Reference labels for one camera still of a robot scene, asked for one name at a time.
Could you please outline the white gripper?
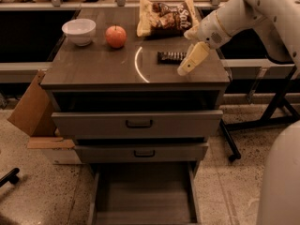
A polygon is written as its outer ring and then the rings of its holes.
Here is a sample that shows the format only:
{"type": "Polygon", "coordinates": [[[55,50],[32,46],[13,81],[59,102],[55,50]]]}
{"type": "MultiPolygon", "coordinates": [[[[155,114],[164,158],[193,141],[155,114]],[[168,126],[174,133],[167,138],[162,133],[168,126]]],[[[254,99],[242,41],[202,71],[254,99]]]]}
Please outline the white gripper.
{"type": "Polygon", "coordinates": [[[184,33],[184,37],[200,42],[191,44],[187,49],[187,55],[177,69],[180,76],[188,75],[189,72],[203,62],[209,55],[210,48],[217,49],[231,40],[232,22],[229,13],[223,9],[214,10],[202,19],[199,26],[195,25],[188,29],[184,33]]]}

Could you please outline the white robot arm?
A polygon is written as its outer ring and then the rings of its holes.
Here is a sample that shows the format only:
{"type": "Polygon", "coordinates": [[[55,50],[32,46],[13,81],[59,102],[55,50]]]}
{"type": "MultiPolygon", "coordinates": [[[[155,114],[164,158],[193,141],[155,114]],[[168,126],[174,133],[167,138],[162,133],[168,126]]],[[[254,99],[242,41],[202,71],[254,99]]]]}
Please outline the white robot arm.
{"type": "MultiPolygon", "coordinates": [[[[226,44],[234,35],[267,22],[300,66],[299,0],[230,0],[188,29],[195,39],[178,73],[189,74],[210,49],[226,44]]],[[[277,136],[267,157],[256,225],[300,225],[300,121],[277,136]]]]}

